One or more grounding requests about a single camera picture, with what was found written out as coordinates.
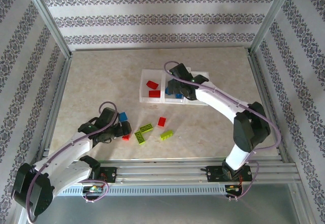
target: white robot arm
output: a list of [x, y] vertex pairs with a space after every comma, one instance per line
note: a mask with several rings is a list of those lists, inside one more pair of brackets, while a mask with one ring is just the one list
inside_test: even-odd
[[202, 101], [222, 113], [233, 123], [235, 145], [222, 164], [224, 174], [229, 179], [233, 179], [245, 165], [255, 146], [263, 142], [271, 133], [267, 122], [239, 105], [265, 117], [262, 105], [258, 102], [249, 104], [236, 99], [217, 88], [202, 75], [193, 77], [182, 63], [170, 69], [169, 72], [174, 77], [168, 82], [169, 93], [180, 93], [188, 100]]
[[78, 132], [54, 153], [32, 166], [24, 163], [18, 169], [12, 198], [26, 209], [29, 203], [29, 215], [37, 217], [64, 189], [85, 179], [98, 182], [100, 163], [87, 155], [81, 156], [99, 142], [109, 143], [131, 133], [129, 122], [120, 122], [118, 118], [117, 111], [105, 108], [99, 117], [82, 124]]

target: white wall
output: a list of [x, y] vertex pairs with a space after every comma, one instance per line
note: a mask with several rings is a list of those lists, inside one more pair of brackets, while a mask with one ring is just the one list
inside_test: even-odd
[[256, 53], [317, 223], [325, 223], [324, 9], [324, 0], [285, 0]]
[[18, 168], [35, 160], [65, 58], [31, 0], [0, 0], [0, 223]]
[[249, 47], [273, 0], [44, 0], [72, 50]]

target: metal corner post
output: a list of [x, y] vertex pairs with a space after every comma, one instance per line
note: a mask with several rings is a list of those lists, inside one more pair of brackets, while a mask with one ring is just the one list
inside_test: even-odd
[[288, 184], [292, 202], [295, 206], [300, 223], [316, 224], [315, 217], [308, 202], [308, 197], [302, 183]]
[[274, 0], [261, 27], [259, 28], [251, 46], [249, 47], [250, 54], [254, 54], [261, 44], [265, 34], [269, 30], [271, 23], [273, 22], [276, 14], [279, 12], [284, 0]]
[[67, 78], [68, 78], [71, 60], [72, 60], [72, 57], [69, 57], [66, 59], [66, 61], [64, 63], [62, 74], [61, 74], [60, 81], [59, 81], [58, 88], [57, 88], [57, 92], [54, 97], [53, 107], [50, 111], [50, 116], [49, 116], [48, 123], [46, 125], [45, 132], [44, 132], [44, 137], [42, 138], [42, 141], [41, 141], [41, 148], [40, 148], [40, 152], [39, 152], [37, 161], [40, 161], [42, 159], [44, 150], [47, 147], [49, 147], [49, 145], [51, 144], [51, 140], [53, 137], [54, 128], [55, 128], [55, 124], [56, 124], [56, 119], [59, 114], [59, 109], [60, 109], [60, 105], [61, 105], [61, 101], [62, 101], [62, 97], [63, 97], [63, 92], [64, 92], [64, 88], [66, 86], [66, 82], [67, 82]]
[[[251, 55], [247, 55], [247, 58], [248, 58], [250, 67], [252, 69], [252, 73], [253, 73], [253, 76], [254, 76], [254, 79], [256, 82], [259, 96], [261, 97], [262, 104], [264, 105], [264, 108], [265, 108], [265, 113], [266, 113], [267, 117], [270, 118], [274, 124], [276, 124], [275, 118], [272, 113], [271, 105], [269, 103], [269, 100], [267, 99], [266, 89], [263, 86], [261, 75], [259, 74], [258, 68], [256, 67], [255, 57], [251, 56]], [[285, 162], [285, 163], [290, 162], [288, 157], [286, 156], [283, 144], [280, 144], [278, 146], [278, 149], [279, 149], [279, 152], [280, 152], [283, 162]]]
[[66, 43], [66, 41], [63, 38], [63, 35], [61, 34], [59, 28], [57, 27], [54, 18], [52, 17], [50, 11], [48, 10], [45, 2], [43, 0], [32, 0], [34, 5], [39, 10], [41, 17], [43, 18], [45, 24], [51, 31], [51, 34], [53, 35], [55, 41], [59, 45], [61, 51], [63, 52], [65, 58], [70, 57], [71, 51]]

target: marble-pattern surface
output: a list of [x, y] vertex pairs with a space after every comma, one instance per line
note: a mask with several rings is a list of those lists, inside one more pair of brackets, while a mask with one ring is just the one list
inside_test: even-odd
[[[261, 101], [243, 47], [78, 51], [73, 54], [50, 152], [82, 123], [98, 116], [102, 102], [112, 101], [119, 112], [126, 112], [133, 134], [129, 141], [97, 145], [88, 153], [97, 160], [227, 156], [234, 145], [233, 126], [218, 111], [208, 106], [139, 102], [142, 69], [162, 69], [169, 60], [182, 62], [192, 71], [209, 72], [216, 86], [236, 98]], [[160, 116], [167, 118], [165, 129], [155, 127]], [[134, 132], [148, 123], [154, 130], [144, 134], [146, 143], [139, 145]], [[173, 130], [174, 136], [161, 141], [159, 135], [167, 130]], [[260, 147], [273, 143], [268, 137]]]

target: plastic container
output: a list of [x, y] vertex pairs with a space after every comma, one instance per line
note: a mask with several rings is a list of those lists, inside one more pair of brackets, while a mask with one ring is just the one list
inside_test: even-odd
[[[203, 75], [206, 78], [209, 78], [209, 73], [207, 72], [191, 72], [195, 77], [196, 75]], [[171, 80], [168, 74], [166, 74], [163, 70], [150, 70], [143, 69], [141, 73], [141, 81], [140, 81], [140, 89], [139, 96], [140, 102], [146, 103], [158, 103], [158, 104], [178, 104], [178, 105], [207, 105], [201, 101], [189, 101], [186, 98], [177, 99], [174, 94], [168, 95], [165, 93], [165, 89], [168, 85], [168, 81]], [[155, 82], [159, 84], [157, 90], [160, 90], [160, 98], [150, 98], [149, 90], [152, 90], [147, 86], [148, 81]]]

